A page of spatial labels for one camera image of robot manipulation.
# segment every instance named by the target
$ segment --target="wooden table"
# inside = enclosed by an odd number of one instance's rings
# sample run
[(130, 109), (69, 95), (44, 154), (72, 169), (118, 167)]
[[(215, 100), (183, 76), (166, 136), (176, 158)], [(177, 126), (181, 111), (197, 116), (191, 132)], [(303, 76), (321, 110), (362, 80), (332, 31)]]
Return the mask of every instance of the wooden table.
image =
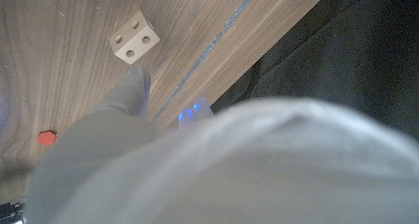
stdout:
[(162, 39), (148, 119), (173, 126), (198, 97), (213, 103), (319, 0), (0, 0), (0, 203), (24, 195), (46, 148), (129, 68), (108, 38), (141, 10)]

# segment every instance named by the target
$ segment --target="red object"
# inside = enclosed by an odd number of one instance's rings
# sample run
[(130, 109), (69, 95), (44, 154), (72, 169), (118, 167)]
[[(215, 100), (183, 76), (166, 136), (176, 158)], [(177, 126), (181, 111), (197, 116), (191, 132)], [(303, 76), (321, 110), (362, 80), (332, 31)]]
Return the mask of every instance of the red object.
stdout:
[(52, 145), (56, 140), (57, 136), (51, 131), (41, 132), (38, 136), (38, 142), (44, 146)]

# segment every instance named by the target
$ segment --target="white wooden block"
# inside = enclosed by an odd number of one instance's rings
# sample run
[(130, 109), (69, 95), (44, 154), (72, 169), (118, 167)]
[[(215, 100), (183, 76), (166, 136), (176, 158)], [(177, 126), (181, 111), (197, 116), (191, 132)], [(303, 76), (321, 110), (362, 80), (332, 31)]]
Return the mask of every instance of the white wooden block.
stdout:
[(129, 64), (133, 64), (159, 41), (160, 38), (141, 11), (109, 38), (113, 53)]

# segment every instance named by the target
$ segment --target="wooden surface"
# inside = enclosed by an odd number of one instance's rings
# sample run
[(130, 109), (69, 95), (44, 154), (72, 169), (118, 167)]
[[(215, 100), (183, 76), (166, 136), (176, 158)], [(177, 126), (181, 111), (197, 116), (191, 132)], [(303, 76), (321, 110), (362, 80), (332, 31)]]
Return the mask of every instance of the wooden surface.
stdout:
[[(198, 95), (214, 102), (319, 0), (252, 0), (156, 118), (173, 125)], [(242, 0), (0, 0), (0, 203), (22, 196), (46, 149), (128, 64), (108, 38), (141, 10), (161, 38), (138, 63), (152, 76), (149, 119)]]

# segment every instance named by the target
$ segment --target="hole in block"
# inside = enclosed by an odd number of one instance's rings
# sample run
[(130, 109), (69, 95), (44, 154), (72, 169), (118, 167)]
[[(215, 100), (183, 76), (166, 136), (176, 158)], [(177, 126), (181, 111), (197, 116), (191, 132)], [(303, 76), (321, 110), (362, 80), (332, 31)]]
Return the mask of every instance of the hole in block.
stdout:
[(116, 42), (117, 44), (119, 44), (121, 41), (122, 41), (122, 37), (121, 37), (121, 36), (118, 36), (118, 37), (115, 39), (115, 42)]
[(134, 55), (136, 55), (136, 53), (133, 50), (129, 50), (129, 51), (126, 52), (126, 57), (131, 58)]
[(150, 37), (148, 37), (148, 36), (143, 37), (143, 43), (144, 44), (150, 43), (150, 41), (151, 41)]
[(138, 26), (139, 26), (139, 22), (138, 21), (134, 21), (131, 26), (132, 26), (132, 29), (137, 29)]

